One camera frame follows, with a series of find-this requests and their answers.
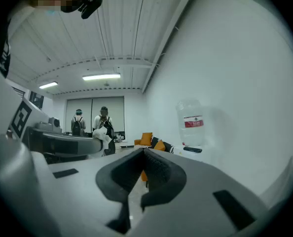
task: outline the black rubber pad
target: black rubber pad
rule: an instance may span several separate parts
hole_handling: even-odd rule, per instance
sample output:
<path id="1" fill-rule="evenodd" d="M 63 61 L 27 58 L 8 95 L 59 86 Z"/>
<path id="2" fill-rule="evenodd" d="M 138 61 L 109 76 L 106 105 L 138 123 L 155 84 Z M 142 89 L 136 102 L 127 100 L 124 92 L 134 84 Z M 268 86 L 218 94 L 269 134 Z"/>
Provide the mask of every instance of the black rubber pad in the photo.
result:
<path id="1" fill-rule="evenodd" d="M 61 177 L 71 176 L 76 173 L 78 173 L 78 171 L 75 168 L 71 168 L 68 170 L 54 172 L 53 175 L 55 178 L 61 178 Z"/>
<path id="2" fill-rule="evenodd" d="M 242 230 L 255 221 L 253 216 L 230 192 L 223 190 L 214 192 L 213 195 L 238 230 Z"/>

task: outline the ceiling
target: ceiling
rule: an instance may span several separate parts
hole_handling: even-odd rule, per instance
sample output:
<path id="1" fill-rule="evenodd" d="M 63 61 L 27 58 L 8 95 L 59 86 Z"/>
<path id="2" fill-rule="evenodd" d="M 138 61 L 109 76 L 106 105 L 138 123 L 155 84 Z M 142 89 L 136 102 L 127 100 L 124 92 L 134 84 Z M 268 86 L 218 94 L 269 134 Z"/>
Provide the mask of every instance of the ceiling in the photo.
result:
<path id="1" fill-rule="evenodd" d="M 144 90 L 188 0 L 103 0 L 88 19 L 80 12 L 25 8 L 9 27 L 8 78 L 47 93 Z M 117 72 L 120 79 L 84 81 L 82 76 Z"/>

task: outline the white cloth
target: white cloth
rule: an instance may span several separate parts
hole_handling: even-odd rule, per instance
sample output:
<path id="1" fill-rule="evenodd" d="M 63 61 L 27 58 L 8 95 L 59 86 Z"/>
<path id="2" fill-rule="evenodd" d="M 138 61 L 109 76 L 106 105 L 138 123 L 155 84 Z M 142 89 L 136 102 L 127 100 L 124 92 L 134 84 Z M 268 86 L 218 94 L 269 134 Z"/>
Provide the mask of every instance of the white cloth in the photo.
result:
<path id="1" fill-rule="evenodd" d="M 93 131 L 92 137 L 99 139 L 103 142 L 103 149 L 108 149 L 108 144 L 111 141 L 111 138 L 106 135 L 107 133 L 107 128 L 102 127 L 100 129 L 96 129 Z"/>
<path id="2" fill-rule="evenodd" d="M 99 115 L 97 115 L 95 118 L 94 118 L 94 121 L 93 121 L 93 128 L 94 129 L 98 129 L 99 128 L 99 120 L 101 119 L 101 117 Z M 109 118 L 109 123 L 112 125 L 112 119 L 111 117 Z"/>

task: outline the red label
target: red label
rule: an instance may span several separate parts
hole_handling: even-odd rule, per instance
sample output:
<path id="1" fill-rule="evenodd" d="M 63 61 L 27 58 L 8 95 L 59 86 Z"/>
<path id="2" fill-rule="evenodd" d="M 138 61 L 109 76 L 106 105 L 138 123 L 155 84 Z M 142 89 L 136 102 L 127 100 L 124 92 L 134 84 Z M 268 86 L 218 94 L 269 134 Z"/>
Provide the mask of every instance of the red label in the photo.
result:
<path id="1" fill-rule="evenodd" d="M 204 121 L 203 120 L 199 120 L 199 121 L 187 121 L 187 122 L 185 122 L 185 128 L 199 127 L 199 126 L 203 126 L 203 125 L 204 125 Z"/>

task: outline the floor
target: floor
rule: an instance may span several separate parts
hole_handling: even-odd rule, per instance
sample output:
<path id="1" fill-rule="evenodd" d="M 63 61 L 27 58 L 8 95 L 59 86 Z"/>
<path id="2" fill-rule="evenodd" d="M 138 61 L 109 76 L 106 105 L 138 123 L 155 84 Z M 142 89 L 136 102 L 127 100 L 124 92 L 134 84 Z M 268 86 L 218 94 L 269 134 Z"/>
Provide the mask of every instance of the floor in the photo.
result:
<path id="1" fill-rule="evenodd" d="M 140 201 L 142 195 L 145 193 L 148 193 L 148 188 L 146 188 L 146 183 L 139 177 L 128 197 L 131 228 L 135 227 L 142 218 L 143 213 L 140 207 Z"/>

